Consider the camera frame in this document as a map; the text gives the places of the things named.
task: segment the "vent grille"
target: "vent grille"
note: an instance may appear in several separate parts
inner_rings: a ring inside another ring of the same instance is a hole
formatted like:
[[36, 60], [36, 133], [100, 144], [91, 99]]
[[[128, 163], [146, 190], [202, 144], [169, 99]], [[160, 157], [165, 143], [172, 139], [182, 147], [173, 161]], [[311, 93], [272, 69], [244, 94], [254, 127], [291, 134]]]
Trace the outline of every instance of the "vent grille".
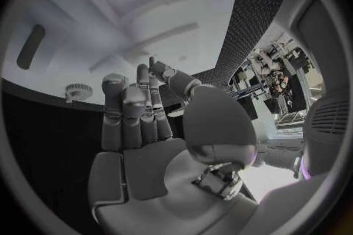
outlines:
[[347, 127], [349, 102], [328, 103], [315, 111], [312, 128], [319, 132], [344, 134]]

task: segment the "smoke detector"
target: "smoke detector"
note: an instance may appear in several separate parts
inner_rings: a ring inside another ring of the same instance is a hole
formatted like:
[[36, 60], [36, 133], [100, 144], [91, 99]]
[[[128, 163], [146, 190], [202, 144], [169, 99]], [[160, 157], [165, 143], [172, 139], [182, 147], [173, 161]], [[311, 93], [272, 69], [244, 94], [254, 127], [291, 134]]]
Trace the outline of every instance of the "smoke detector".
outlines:
[[72, 101], [84, 101], [93, 94], [93, 90], [90, 86], [80, 83], [70, 84], [65, 90], [67, 103], [72, 103]]

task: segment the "dark perforated panel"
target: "dark perforated panel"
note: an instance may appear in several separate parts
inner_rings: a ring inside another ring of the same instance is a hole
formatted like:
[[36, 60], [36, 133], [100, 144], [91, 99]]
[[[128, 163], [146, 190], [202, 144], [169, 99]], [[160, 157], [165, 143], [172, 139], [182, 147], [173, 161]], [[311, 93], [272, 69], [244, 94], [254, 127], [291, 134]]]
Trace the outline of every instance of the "dark perforated panel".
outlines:
[[[221, 53], [214, 69], [197, 73], [203, 83], [227, 90], [228, 81], [271, 24], [283, 0], [235, 0]], [[180, 100], [161, 87], [164, 106]]]

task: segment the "ceiling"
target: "ceiling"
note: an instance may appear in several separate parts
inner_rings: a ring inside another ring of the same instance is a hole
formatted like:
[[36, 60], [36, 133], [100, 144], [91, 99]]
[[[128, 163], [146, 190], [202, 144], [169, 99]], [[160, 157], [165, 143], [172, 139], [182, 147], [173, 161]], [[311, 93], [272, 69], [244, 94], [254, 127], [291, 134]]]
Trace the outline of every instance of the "ceiling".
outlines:
[[[116, 72], [135, 82], [136, 67], [153, 55], [188, 74], [215, 67], [234, 0], [30, 0], [6, 53], [3, 78], [65, 97], [65, 87], [93, 89], [104, 103], [102, 78]], [[33, 27], [45, 36], [28, 70], [17, 57]]]

